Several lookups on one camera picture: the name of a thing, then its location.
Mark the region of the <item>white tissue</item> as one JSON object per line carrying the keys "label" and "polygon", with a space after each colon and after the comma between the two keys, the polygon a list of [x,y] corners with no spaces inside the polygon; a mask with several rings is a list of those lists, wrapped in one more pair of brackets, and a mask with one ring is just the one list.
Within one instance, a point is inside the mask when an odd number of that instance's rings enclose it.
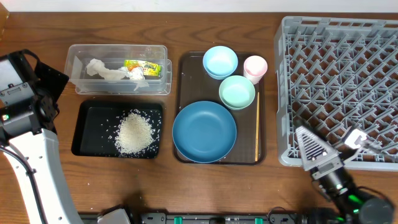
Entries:
{"label": "white tissue", "polygon": [[136,84],[134,91],[138,90],[139,88],[149,87],[148,82],[145,81],[144,69],[139,65],[127,67],[123,66],[117,70],[112,70],[106,68],[104,62],[94,58],[86,66],[86,72],[90,76],[99,75],[105,80],[111,81],[128,78],[133,80],[133,82]]}

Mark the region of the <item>yellow snack wrapper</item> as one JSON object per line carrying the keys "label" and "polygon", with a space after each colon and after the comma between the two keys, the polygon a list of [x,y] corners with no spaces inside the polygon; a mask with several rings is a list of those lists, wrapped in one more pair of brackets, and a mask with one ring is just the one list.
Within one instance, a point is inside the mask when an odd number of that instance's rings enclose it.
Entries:
{"label": "yellow snack wrapper", "polygon": [[162,71],[161,65],[144,60],[125,60],[124,66],[131,75],[159,77]]}

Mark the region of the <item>pile of rice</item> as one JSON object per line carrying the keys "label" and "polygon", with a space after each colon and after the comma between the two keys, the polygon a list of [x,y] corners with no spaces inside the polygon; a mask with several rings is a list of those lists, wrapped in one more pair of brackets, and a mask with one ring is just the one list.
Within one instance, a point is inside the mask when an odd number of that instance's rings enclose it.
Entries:
{"label": "pile of rice", "polygon": [[120,110],[106,119],[103,137],[118,157],[152,159],[159,153],[161,125],[160,110]]}

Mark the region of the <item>dark blue plate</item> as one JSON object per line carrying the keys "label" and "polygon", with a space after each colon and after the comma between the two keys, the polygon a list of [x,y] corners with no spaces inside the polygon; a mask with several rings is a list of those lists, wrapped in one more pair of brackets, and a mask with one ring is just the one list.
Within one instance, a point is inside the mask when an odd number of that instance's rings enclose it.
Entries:
{"label": "dark blue plate", "polygon": [[172,138],[188,160],[208,164],[224,158],[238,135],[232,114],[218,103],[197,101],[184,107],[174,120]]}

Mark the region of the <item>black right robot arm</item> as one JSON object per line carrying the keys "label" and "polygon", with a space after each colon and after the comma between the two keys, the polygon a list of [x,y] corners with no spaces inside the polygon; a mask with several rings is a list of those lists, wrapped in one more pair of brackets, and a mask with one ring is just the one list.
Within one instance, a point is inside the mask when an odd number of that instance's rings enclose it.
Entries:
{"label": "black right robot arm", "polygon": [[342,140],[351,150],[342,153],[308,124],[295,121],[294,125],[303,169],[310,173],[312,183],[318,185],[318,192],[338,209],[337,213],[327,209],[313,212],[308,223],[393,222],[394,204],[377,190],[357,186],[345,168],[360,151],[379,151],[365,132],[350,127]]}

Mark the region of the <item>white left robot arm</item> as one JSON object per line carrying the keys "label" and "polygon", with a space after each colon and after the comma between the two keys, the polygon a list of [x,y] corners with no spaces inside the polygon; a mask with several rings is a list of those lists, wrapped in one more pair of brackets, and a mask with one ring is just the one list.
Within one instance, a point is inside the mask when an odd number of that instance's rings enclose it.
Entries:
{"label": "white left robot arm", "polygon": [[1,57],[1,152],[31,223],[81,223],[63,174],[55,117],[68,77],[20,52]]}

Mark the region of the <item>grey dishwasher rack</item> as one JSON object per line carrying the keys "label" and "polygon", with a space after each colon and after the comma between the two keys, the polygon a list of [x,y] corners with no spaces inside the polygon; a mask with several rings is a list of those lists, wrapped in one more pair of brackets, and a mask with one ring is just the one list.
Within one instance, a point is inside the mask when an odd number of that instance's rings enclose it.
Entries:
{"label": "grey dishwasher rack", "polygon": [[397,170],[397,22],[287,16],[274,38],[277,147],[284,166],[301,165],[294,122],[319,131],[337,150],[351,126],[378,152],[347,168]]}

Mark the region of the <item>clear plastic bin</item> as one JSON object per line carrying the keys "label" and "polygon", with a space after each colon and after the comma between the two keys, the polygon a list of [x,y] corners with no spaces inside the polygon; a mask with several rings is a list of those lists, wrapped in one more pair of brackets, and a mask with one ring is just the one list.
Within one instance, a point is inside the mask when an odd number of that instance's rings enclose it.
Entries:
{"label": "clear plastic bin", "polygon": [[[117,70],[124,66],[125,60],[144,60],[166,66],[167,48],[163,45],[133,45],[133,44],[75,44],[68,49],[65,63],[65,74],[73,83],[79,80],[104,80],[99,75],[90,76],[86,66],[92,59],[104,62],[105,67]],[[145,79],[160,79],[144,76]]]}

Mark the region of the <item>black plastic tray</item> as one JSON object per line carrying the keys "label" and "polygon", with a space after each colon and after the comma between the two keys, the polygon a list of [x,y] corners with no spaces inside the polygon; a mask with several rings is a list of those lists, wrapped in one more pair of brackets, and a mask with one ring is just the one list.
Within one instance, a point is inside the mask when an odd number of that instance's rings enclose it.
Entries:
{"label": "black plastic tray", "polygon": [[[140,150],[126,152],[116,139],[122,121],[132,114],[149,124],[152,142]],[[159,153],[162,115],[158,103],[86,100],[80,105],[71,151],[76,156],[153,159]]]}

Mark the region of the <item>wooden chopstick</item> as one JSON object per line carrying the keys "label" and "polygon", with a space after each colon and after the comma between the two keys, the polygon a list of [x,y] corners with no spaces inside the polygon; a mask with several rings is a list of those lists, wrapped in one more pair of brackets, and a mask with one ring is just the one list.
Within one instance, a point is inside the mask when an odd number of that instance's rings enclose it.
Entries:
{"label": "wooden chopstick", "polygon": [[257,92],[257,105],[256,105],[256,145],[255,145],[255,162],[259,158],[259,116],[260,116],[260,93]]}

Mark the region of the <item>light green bowl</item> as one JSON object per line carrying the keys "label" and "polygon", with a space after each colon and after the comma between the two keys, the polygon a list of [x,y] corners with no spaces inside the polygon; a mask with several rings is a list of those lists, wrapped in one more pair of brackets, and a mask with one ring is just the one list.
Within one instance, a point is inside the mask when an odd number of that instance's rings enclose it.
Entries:
{"label": "light green bowl", "polygon": [[247,108],[255,99],[254,85],[241,75],[233,75],[224,79],[219,87],[222,103],[231,110]]}

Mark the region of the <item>pink cup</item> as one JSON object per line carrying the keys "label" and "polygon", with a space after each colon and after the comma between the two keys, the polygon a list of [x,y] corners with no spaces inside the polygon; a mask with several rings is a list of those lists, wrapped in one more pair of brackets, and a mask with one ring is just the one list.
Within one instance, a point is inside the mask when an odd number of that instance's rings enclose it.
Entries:
{"label": "pink cup", "polygon": [[261,78],[267,72],[267,69],[267,61],[261,56],[253,55],[244,61],[243,76],[255,85],[259,83]]}

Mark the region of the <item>light blue bowl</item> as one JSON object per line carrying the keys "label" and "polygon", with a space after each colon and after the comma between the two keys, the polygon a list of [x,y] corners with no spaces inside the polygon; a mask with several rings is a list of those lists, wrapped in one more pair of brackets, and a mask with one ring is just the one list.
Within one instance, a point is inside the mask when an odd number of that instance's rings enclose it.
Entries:
{"label": "light blue bowl", "polygon": [[237,69],[238,56],[229,47],[215,46],[205,52],[202,62],[203,68],[210,77],[223,80]]}

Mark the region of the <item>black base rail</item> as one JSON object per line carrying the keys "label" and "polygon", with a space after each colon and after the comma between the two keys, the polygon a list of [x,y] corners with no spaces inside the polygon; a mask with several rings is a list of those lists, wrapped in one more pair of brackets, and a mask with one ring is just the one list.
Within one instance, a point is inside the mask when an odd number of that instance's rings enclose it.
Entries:
{"label": "black base rail", "polygon": [[165,213],[127,214],[135,224],[308,224],[307,215],[270,213],[269,215],[187,215]]}

